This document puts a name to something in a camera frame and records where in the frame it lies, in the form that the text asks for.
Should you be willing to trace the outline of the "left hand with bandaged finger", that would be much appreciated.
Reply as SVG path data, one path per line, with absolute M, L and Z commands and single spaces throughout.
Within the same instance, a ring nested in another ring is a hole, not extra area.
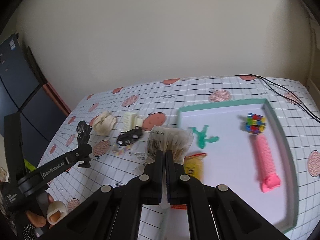
M 28 223 L 22 229 L 23 239 L 37 239 L 68 214 L 65 204 L 46 192 L 36 197 L 31 207 L 25 212 Z

